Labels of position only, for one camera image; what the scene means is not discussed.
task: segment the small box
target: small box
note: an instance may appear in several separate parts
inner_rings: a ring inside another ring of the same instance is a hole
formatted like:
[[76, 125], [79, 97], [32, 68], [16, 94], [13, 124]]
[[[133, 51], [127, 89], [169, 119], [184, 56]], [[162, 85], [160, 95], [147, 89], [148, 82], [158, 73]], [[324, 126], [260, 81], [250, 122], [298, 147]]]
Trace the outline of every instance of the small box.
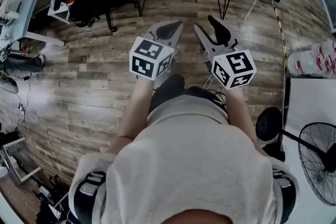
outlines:
[[212, 74], [226, 90], [247, 85], [257, 72], [249, 50], [214, 57]]
[[169, 46], [137, 37], [130, 51], [130, 72], [155, 80], [170, 67], [174, 52]]

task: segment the black fan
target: black fan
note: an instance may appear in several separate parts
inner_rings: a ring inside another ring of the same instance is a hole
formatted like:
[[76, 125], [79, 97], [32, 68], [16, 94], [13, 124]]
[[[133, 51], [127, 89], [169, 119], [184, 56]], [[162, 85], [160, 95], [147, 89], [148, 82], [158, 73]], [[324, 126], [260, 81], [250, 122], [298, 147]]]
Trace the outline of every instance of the black fan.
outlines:
[[301, 165], [309, 185], [323, 203], [336, 206], [336, 126], [321, 122], [310, 123], [297, 137], [281, 130], [281, 127], [279, 129], [279, 126], [282, 126], [282, 117], [278, 109], [275, 113], [275, 109], [268, 108], [259, 116], [256, 125], [257, 136], [263, 141], [269, 141], [279, 134], [280, 141], [282, 135], [285, 135], [299, 142]]

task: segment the plastic bottle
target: plastic bottle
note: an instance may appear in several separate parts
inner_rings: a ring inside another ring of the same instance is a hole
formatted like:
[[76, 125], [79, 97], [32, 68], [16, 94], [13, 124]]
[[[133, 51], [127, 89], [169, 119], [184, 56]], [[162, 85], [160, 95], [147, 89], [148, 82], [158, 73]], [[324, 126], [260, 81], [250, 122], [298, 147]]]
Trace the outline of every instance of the plastic bottle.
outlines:
[[295, 77], [302, 74], [313, 74], [320, 70], [317, 65], [316, 53], [298, 51], [292, 53], [287, 61], [288, 71]]
[[327, 40], [312, 47], [319, 70], [312, 76], [331, 78], [336, 74], [336, 44]]

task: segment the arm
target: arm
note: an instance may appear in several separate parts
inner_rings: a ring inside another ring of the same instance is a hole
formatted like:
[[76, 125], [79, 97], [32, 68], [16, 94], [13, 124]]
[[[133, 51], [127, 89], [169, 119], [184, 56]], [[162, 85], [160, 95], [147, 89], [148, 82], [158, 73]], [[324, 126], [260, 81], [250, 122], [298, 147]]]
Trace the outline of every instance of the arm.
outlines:
[[240, 88], [227, 90], [225, 100], [230, 125], [238, 127], [246, 133], [252, 142], [256, 142], [257, 135], [247, 110], [243, 90]]
[[147, 116], [153, 95], [154, 81], [140, 77], [129, 104], [122, 116], [117, 131], [117, 138], [108, 152], [118, 154], [126, 145], [147, 127]]

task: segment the wooden floor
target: wooden floor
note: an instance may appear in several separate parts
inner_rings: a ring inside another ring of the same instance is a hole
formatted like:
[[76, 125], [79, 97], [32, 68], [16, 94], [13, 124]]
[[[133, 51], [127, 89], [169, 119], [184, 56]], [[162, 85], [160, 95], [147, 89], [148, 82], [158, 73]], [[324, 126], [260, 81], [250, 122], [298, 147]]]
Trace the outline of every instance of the wooden floor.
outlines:
[[[231, 0], [225, 20], [238, 29], [253, 0]], [[283, 0], [280, 11], [288, 50], [300, 50], [329, 38], [328, 20], [321, 0]], [[143, 17], [133, 5], [111, 12], [118, 31], [112, 35], [105, 17], [91, 28], [60, 21], [45, 24], [38, 33], [55, 35], [64, 47], [26, 42], [46, 56], [43, 71], [30, 79], [29, 103], [19, 132], [27, 138], [21, 161], [41, 166], [40, 177], [58, 174], [71, 183], [82, 154], [104, 151], [116, 136], [118, 122], [131, 96], [136, 78], [128, 72], [129, 50], [136, 36], [152, 24], [168, 19], [184, 22], [173, 73], [188, 86], [202, 86], [208, 72], [203, 64], [193, 24], [213, 33], [207, 21], [219, 17], [217, 0], [146, 0]], [[269, 106], [281, 108], [283, 60], [278, 22], [270, 0], [259, 0], [242, 29], [239, 41], [249, 49], [257, 66], [251, 84], [244, 87], [254, 120]], [[16, 80], [26, 105], [28, 81]], [[1, 90], [0, 121], [13, 130], [22, 116], [19, 98]]]
[[27, 181], [18, 188], [8, 175], [0, 179], [0, 192], [15, 214], [24, 223], [36, 223], [36, 215], [40, 211], [40, 202], [34, 194], [34, 191], [37, 190], [38, 186], [32, 180]]

